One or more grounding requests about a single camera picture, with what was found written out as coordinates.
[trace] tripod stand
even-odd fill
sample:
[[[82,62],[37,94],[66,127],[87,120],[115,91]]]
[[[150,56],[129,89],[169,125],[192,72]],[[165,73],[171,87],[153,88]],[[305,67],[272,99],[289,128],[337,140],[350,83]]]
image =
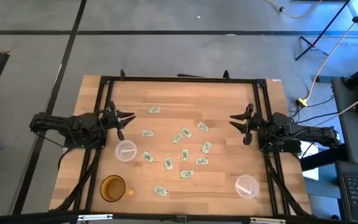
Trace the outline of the tripod stand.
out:
[[[335,21],[335,19],[338,17],[338,15],[342,12],[342,10],[347,6],[347,3],[349,3],[350,0],[347,0],[345,2],[345,4],[343,4],[343,6],[341,7],[341,9],[336,13],[336,15],[334,16],[333,19],[331,19],[331,21],[329,22],[329,24],[325,27],[325,29],[322,31],[322,33],[320,33],[320,35],[317,37],[317,39],[311,43],[310,41],[308,41],[306,38],[304,37],[300,37],[303,41],[305,41],[308,44],[308,48],[306,50],[304,50],[299,56],[297,56],[297,58],[295,60],[299,60],[305,53],[307,53],[309,50],[318,50],[321,53],[325,54],[325,56],[328,56],[328,54],[320,49],[318,49],[316,47],[316,44],[318,42],[318,40],[324,35],[324,33],[327,31],[327,29],[329,28],[329,26],[331,26],[331,24]]]

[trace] black floor stripe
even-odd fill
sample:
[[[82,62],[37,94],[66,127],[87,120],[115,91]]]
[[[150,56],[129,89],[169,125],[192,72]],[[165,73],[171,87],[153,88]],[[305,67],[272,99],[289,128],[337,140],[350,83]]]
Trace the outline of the black floor stripe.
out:
[[[45,113],[47,115],[51,115],[53,112],[53,108],[55,107],[57,95],[58,95],[58,92],[60,89],[60,85],[62,84],[62,80],[63,80],[64,74],[66,71],[68,59],[70,58],[71,50],[73,48],[75,36],[78,31],[78,27],[80,25],[82,15],[84,13],[85,5],[86,5],[86,0],[81,0],[80,8],[78,9],[78,13],[75,18],[74,26],[73,26],[73,29],[71,30],[70,38],[68,39],[68,43],[66,46],[65,53],[63,55],[62,63],[60,64],[60,69],[58,71],[58,74],[57,74],[57,77],[55,80],[55,84],[52,88],[52,92],[50,94],[50,97],[49,97],[49,100],[47,103],[47,108],[45,110]],[[42,136],[45,136],[45,132],[42,132],[39,134]],[[37,167],[37,162],[38,162],[38,158],[39,158],[43,143],[44,143],[43,138],[36,137],[34,140],[34,144],[33,144],[33,147],[31,149],[31,153],[30,153],[31,156],[29,157],[26,171],[25,171],[24,177],[22,179],[22,184],[21,184],[19,193],[17,194],[16,202],[14,204],[14,208],[12,211],[13,215],[18,215],[22,212],[22,209],[23,209],[23,206],[25,203],[25,198],[29,191],[35,168]]]
[[[79,30],[77,35],[320,35],[321,31],[259,30]],[[345,31],[327,31],[324,36],[342,36]],[[0,35],[71,35],[70,30],[0,30]],[[348,36],[358,36],[350,31]]]

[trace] table leg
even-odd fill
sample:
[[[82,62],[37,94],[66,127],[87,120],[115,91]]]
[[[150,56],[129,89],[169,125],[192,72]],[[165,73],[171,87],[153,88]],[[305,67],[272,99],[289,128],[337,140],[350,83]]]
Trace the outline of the table leg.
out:
[[[302,171],[307,171],[316,167],[332,164],[338,160],[347,161],[344,144],[340,145],[335,149],[328,149],[315,155],[301,159]]]

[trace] black desk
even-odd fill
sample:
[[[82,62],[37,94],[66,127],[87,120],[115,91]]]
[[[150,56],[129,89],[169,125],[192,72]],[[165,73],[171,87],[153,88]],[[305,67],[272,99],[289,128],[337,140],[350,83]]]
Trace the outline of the black desk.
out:
[[[332,84],[338,111],[346,109],[358,100],[358,90],[348,90],[342,79],[334,79]],[[358,163],[358,113],[343,113],[339,120],[345,143],[337,149],[329,149],[302,159],[302,170],[332,164],[337,160]]]

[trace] plastic cup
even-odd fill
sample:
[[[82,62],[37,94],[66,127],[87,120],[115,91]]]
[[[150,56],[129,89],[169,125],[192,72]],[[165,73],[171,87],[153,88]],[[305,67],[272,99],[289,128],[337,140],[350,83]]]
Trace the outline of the plastic cup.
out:
[[[116,146],[116,157],[122,162],[128,162],[136,156],[137,148],[133,141],[123,140]]]
[[[251,175],[241,175],[237,178],[235,187],[242,198],[255,198],[259,193],[259,184]]]
[[[100,186],[100,194],[107,202],[117,202],[124,195],[134,195],[133,190],[126,188],[125,181],[118,175],[111,175],[105,178]]]

